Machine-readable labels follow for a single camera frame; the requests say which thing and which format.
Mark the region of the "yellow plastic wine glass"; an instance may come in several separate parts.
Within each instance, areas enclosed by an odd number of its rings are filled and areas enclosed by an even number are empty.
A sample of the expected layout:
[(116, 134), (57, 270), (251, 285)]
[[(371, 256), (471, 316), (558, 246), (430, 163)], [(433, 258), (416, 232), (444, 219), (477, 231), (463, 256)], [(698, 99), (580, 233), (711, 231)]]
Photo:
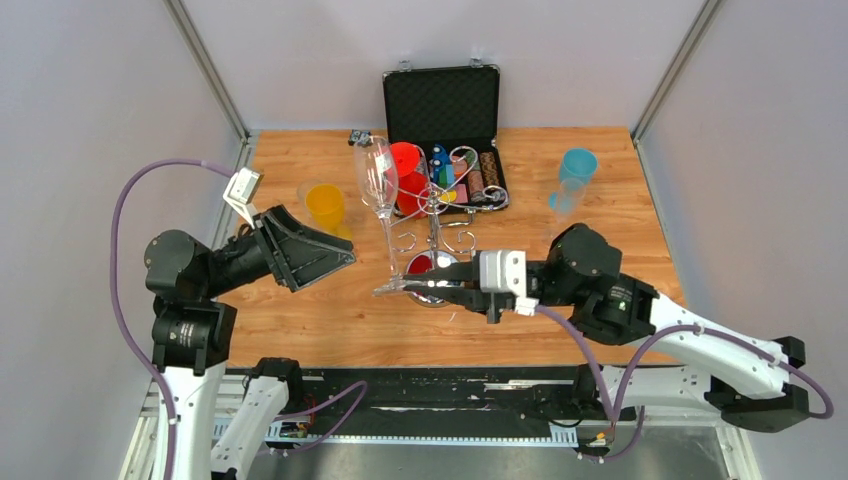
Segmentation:
[(344, 195), (337, 186), (323, 183), (310, 192), (308, 202), (309, 214), (321, 230), (345, 240), (352, 239), (345, 223)]

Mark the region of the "clear champagne flute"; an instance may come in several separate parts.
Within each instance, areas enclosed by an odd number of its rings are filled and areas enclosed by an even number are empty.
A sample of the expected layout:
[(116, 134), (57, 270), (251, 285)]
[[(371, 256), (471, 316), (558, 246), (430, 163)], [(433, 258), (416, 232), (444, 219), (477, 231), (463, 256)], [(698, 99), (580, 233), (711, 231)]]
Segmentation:
[(546, 227), (546, 238), (553, 240), (572, 224), (572, 217), (580, 206), (587, 190), (583, 179), (569, 177), (559, 183), (549, 196), (552, 216)]

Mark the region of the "red plastic wine glass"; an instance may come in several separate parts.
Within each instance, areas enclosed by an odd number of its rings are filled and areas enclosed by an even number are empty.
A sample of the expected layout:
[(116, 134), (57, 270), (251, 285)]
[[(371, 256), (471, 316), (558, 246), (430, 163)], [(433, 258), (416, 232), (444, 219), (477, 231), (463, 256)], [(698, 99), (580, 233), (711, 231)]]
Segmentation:
[(426, 214), (419, 209), (419, 196), (427, 190), (429, 177), (421, 169), (419, 148), (408, 142), (390, 144), (390, 151), (398, 171), (399, 189), (397, 206), (404, 216), (423, 218)]

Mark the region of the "blue plastic wine glass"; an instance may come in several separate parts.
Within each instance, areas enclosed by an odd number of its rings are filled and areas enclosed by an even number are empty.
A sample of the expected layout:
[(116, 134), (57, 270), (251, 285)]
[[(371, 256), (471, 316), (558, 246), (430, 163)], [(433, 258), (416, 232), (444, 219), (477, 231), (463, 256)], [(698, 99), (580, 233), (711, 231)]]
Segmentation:
[(569, 177), (583, 179), (587, 187), (599, 167), (596, 155), (586, 148), (572, 148), (563, 155), (558, 172), (559, 183)]

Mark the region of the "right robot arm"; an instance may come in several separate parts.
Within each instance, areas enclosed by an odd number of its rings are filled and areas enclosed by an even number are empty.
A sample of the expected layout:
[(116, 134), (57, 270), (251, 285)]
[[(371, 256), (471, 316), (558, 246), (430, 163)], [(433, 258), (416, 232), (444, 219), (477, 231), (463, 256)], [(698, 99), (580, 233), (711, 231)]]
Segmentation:
[(623, 409), (669, 406), (718, 414), (733, 426), (777, 433), (809, 419), (797, 384), (804, 343), (763, 340), (706, 319), (621, 270), (622, 253), (583, 223), (556, 236), (545, 259), (521, 250), (477, 252), (470, 261), (402, 278), (406, 291), (483, 314), (543, 314), (587, 358), (571, 403), (584, 417), (617, 420)]

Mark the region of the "clear wide ribbed glass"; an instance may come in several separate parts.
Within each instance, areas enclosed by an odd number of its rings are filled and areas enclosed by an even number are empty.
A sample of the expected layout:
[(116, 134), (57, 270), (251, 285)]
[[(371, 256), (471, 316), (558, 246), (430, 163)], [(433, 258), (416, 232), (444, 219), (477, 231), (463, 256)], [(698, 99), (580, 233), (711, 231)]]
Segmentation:
[(319, 187), (322, 184), (323, 184), (323, 182), (321, 180), (310, 178), (310, 179), (302, 181), (297, 186), (298, 199), (299, 199), (300, 203), (302, 204), (304, 210), (307, 213), (311, 212), (311, 210), (309, 208), (309, 202), (308, 202), (310, 192), (312, 190), (314, 190), (316, 187)]

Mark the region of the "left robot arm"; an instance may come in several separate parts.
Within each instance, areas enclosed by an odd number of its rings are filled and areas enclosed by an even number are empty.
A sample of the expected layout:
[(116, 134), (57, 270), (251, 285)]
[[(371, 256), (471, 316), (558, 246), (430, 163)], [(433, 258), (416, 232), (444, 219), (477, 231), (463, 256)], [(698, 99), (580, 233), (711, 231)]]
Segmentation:
[(154, 295), (151, 363), (160, 385), (160, 441), (154, 474), (162, 479), (244, 479), (280, 413), (298, 411), (306, 386), (298, 361), (265, 357), (248, 374), (241, 404), (213, 438), (227, 371), (235, 307), (221, 295), (265, 276), (297, 292), (351, 265), (351, 241), (300, 223), (274, 206), (213, 250), (168, 230), (147, 246), (146, 287)]

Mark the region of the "chrome wine glass rack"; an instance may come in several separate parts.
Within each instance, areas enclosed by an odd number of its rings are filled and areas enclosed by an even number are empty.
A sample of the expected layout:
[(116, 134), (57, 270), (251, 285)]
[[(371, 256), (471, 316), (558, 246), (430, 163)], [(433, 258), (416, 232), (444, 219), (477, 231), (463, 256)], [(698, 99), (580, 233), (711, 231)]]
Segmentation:
[[(451, 186), (464, 184), (467, 188), (468, 202), (455, 204), (444, 202), (441, 195), (449, 189), (440, 187), (430, 178), (429, 161), (432, 148), (439, 144), (444, 147), (449, 161), (455, 169), (456, 181)], [(436, 267), (446, 267), (456, 263), (462, 256), (471, 257), (475, 253), (477, 239), (468, 230), (475, 218), (484, 213), (506, 209), (510, 205), (510, 194), (506, 186), (498, 149), (494, 142), (470, 145), (460, 143), (447, 147), (433, 143), (427, 148), (414, 144), (421, 154), (421, 169), (429, 177), (426, 193), (419, 196), (419, 209), (426, 216), (428, 233), (426, 245), (414, 254), (406, 264), (407, 273), (424, 273)], [(396, 226), (418, 218), (404, 216), (395, 207)]]

